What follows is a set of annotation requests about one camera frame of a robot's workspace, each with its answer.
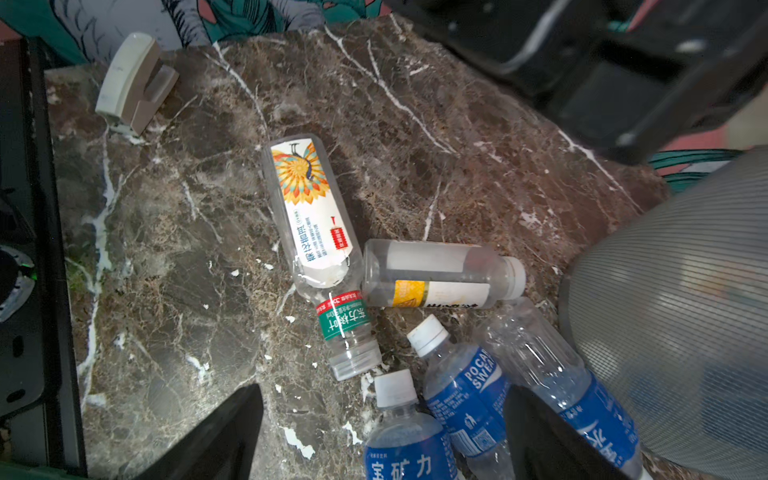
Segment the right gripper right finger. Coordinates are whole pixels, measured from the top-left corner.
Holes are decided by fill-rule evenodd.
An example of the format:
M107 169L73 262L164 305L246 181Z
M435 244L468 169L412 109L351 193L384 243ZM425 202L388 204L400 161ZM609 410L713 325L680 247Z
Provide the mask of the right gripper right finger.
M530 389L512 386L503 414L517 479L627 477Z

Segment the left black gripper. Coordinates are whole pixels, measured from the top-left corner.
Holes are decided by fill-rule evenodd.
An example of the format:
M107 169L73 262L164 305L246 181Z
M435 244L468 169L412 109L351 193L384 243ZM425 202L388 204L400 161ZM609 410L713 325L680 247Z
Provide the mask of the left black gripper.
M643 162L767 81L763 1L394 1L393 12L600 156Z

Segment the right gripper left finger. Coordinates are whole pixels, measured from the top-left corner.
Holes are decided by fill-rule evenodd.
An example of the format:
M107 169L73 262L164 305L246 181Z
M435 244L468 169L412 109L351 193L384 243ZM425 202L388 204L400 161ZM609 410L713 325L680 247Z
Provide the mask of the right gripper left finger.
M241 387L137 477L247 479L264 413L260 386Z

